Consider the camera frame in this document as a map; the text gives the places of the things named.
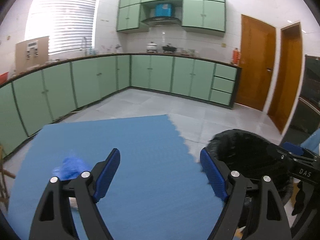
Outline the blue plastic bag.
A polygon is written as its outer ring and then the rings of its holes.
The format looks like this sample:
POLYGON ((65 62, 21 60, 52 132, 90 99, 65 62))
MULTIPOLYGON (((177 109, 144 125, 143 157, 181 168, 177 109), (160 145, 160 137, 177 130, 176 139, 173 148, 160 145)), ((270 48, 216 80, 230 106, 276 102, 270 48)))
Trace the blue plastic bag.
POLYGON ((71 180, 91 169, 92 166, 88 162, 80 158, 76 152, 71 151, 64 157, 62 163, 52 170, 52 177, 57 177, 61 181, 71 180))

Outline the black trash bin with bag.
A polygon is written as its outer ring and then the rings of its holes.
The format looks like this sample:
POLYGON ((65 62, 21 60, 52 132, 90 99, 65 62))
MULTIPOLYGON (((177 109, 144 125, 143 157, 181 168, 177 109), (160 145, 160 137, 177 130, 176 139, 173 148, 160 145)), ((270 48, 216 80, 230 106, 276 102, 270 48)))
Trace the black trash bin with bag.
POLYGON ((222 161, 230 170, 236 170, 251 181, 268 175, 274 180, 282 203, 293 194, 293 178, 284 165, 267 154, 272 143, 265 138, 240 129, 230 129, 216 134, 206 146, 211 157, 222 161))

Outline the green lower kitchen cabinets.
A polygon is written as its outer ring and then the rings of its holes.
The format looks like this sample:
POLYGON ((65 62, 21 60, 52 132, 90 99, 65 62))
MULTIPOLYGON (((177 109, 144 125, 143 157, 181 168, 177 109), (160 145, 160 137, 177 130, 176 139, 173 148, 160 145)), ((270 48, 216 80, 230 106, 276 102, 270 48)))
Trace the green lower kitchen cabinets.
POLYGON ((37 67, 1 85, 1 149, 9 155, 43 126, 142 89, 232 108, 241 68, 168 54, 106 54, 37 67))

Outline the blue white cloth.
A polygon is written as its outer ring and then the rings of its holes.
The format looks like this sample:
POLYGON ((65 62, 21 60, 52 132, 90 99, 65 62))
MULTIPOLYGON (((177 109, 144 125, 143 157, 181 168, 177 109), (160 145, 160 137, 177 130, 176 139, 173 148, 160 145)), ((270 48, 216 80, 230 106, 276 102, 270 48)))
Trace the blue white cloth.
POLYGON ((320 148, 320 128, 313 132, 313 134, 308 137, 303 143, 300 145, 302 148, 311 150, 315 154, 319 155, 320 148))

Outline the wooden door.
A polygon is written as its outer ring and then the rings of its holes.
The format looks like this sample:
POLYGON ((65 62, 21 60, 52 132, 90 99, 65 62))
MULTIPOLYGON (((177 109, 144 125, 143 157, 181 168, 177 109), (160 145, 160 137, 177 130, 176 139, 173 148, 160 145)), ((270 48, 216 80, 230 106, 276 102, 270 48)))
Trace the wooden door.
POLYGON ((272 79, 276 55, 276 28, 241 16, 241 75, 236 103, 262 111, 272 79))
POLYGON ((277 82, 268 116, 283 133, 297 95, 302 71, 303 39, 300 22, 281 29, 277 82))

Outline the wooden stool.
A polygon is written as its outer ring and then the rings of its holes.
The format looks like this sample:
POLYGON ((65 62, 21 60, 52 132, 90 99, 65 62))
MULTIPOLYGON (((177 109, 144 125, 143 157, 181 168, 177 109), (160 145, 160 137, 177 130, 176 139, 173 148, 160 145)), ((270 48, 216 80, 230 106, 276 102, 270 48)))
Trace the wooden stool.
POLYGON ((1 181, 0 181, 0 188, 1 188, 1 203, 4 204, 6 210, 9 207, 9 191, 7 188, 5 176, 15 179, 16 175, 4 169, 4 160, 3 160, 3 146, 0 146, 0 174, 1 174, 1 181))

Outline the orange thermos flask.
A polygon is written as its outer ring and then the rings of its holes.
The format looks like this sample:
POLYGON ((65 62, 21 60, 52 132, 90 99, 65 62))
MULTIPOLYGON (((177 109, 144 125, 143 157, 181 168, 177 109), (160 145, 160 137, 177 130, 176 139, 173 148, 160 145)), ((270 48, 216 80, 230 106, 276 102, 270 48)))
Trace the orange thermos flask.
POLYGON ((238 65, 240 61, 240 51, 238 48, 234 48, 233 53, 232 53, 232 64, 233 65, 238 65))

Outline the blue foam mat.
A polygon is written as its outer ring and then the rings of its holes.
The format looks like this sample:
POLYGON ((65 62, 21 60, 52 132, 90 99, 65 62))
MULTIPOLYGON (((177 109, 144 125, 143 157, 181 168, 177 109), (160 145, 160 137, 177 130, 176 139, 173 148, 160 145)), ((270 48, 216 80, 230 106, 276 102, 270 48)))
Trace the blue foam mat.
POLYGON ((207 239, 223 203, 165 115, 47 125, 26 153, 11 191, 8 221, 29 237, 53 169, 67 157, 89 167, 120 151, 97 207, 114 239, 207 239))

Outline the red basin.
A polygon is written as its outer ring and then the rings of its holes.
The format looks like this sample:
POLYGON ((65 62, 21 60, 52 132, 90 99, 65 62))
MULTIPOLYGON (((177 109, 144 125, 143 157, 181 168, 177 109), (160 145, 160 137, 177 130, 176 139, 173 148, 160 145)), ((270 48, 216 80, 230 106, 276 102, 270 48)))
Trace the red basin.
POLYGON ((8 80, 8 72, 5 72, 0 75, 0 84, 5 83, 8 80))

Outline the black wok pan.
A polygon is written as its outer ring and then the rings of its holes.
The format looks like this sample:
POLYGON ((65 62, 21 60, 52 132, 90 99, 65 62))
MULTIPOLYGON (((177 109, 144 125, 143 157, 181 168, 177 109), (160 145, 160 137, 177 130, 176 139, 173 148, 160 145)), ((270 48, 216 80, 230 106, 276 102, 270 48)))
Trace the black wok pan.
POLYGON ((172 46, 171 44, 167 44, 162 47, 163 53, 166 54, 174 54, 177 51, 177 48, 175 46, 172 46))

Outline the brown cardboard box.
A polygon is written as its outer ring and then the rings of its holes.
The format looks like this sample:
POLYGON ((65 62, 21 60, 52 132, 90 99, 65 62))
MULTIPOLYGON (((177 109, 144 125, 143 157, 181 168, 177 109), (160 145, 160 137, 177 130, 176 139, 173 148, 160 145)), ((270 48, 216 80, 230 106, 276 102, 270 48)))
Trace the brown cardboard box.
POLYGON ((16 44, 16 74, 24 73, 33 67, 44 65, 49 60, 49 37, 39 37, 16 44))

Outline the sink faucet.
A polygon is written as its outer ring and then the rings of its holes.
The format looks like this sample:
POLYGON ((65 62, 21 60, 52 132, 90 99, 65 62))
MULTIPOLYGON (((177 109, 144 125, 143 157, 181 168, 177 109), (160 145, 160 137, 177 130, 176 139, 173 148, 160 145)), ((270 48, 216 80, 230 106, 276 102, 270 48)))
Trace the sink faucet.
POLYGON ((84 55, 87 56, 87 38, 83 37, 81 40, 80 50, 84 52, 84 55))

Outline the range hood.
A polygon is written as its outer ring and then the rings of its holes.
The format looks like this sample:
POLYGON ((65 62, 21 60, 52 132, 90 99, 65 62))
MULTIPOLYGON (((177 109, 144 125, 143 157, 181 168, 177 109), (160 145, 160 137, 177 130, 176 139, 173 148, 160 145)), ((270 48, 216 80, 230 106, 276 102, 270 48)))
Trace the range hood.
POLYGON ((156 26, 162 26, 162 25, 181 25, 182 24, 182 22, 179 18, 169 17, 169 16, 147 18, 147 19, 143 20, 142 23, 144 23, 150 27, 156 27, 156 26))

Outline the white window blinds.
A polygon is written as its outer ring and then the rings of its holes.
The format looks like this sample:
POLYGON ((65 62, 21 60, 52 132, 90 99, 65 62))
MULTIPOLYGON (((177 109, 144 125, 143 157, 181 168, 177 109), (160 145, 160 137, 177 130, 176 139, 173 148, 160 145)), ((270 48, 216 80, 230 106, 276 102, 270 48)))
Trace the white window blinds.
POLYGON ((49 55, 80 50, 87 38, 93 48, 99 0, 33 0, 25 26, 26 40, 49 37, 49 55))

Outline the green upper wall cabinets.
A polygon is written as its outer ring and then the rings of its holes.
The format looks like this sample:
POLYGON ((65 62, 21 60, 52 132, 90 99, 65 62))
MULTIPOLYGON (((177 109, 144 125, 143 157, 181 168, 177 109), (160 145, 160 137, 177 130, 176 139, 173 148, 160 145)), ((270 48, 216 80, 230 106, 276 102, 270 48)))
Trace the green upper wall cabinets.
POLYGON ((171 3, 173 17, 182 22, 185 31, 223 36, 226 32, 226 0, 119 0, 117 26, 119 33, 148 31, 143 20, 155 17, 155 6, 171 3))

